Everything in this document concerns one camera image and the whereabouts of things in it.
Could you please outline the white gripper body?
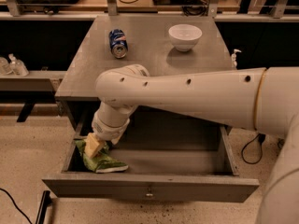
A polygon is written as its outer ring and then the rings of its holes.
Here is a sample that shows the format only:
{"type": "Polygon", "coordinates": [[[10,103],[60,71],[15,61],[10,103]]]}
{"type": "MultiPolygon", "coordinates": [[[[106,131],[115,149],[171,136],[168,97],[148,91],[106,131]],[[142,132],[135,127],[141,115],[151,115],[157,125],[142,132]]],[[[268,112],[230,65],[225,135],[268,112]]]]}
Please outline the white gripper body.
{"type": "Polygon", "coordinates": [[[98,140],[109,141],[113,145],[116,145],[129,124],[130,120],[126,119],[121,125],[113,127],[105,124],[100,119],[100,113],[96,111],[93,115],[92,128],[93,132],[98,140]]]}

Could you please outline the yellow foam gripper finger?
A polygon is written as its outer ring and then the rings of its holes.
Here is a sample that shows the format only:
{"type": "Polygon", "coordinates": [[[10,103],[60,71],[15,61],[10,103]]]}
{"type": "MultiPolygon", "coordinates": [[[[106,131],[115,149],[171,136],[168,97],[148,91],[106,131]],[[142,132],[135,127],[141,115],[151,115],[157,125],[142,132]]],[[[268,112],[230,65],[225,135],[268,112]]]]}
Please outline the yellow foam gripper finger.
{"type": "Polygon", "coordinates": [[[100,149],[104,147],[105,142],[103,140],[98,140],[94,133],[89,133],[85,139],[85,149],[84,152],[89,158],[93,158],[100,149]]]}

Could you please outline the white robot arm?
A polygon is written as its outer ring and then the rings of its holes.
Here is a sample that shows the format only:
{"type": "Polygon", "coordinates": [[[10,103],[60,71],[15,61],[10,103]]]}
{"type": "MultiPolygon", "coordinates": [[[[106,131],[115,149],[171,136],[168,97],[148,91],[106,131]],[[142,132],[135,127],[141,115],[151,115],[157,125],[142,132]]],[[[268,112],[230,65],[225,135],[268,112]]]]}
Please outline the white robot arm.
{"type": "Polygon", "coordinates": [[[92,127],[116,142],[140,105],[275,135],[285,141],[256,224],[299,224],[299,76],[296,67],[153,77],[140,64],[103,72],[92,127]]]}

